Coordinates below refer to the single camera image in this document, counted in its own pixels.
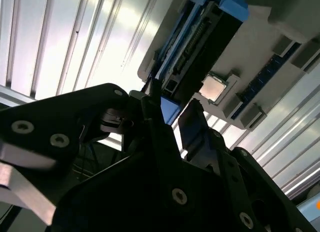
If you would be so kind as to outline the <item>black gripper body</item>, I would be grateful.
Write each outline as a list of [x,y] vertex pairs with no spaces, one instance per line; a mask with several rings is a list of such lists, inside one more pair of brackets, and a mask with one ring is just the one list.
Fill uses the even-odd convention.
[[72,188],[57,205],[53,232],[245,232],[221,179],[184,162],[184,205],[163,197],[155,169],[126,158]]

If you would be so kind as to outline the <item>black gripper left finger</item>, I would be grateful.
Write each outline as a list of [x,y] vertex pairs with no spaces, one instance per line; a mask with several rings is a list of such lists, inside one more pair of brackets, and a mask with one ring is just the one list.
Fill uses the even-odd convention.
[[130,202],[185,207],[192,200],[172,129],[162,115],[161,86],[126,93],[106,83],[10,107],[0,112],[0,186],[5,202],[53,207],[66,187],[63,176],[82,146],[123,135],[126,157],[142,156],[142,175],[130,179],[124,165],[72,188],[78,207],[109,206],[119,194]]

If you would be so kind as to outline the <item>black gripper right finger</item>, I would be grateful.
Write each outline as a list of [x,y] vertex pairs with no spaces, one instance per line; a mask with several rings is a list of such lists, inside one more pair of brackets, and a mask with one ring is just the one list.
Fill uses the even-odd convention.
[[192,99],[178,119],[186,160],[221,183],[219,228],[228,232],[311,232],[313,226],[249,152],[229,150]]

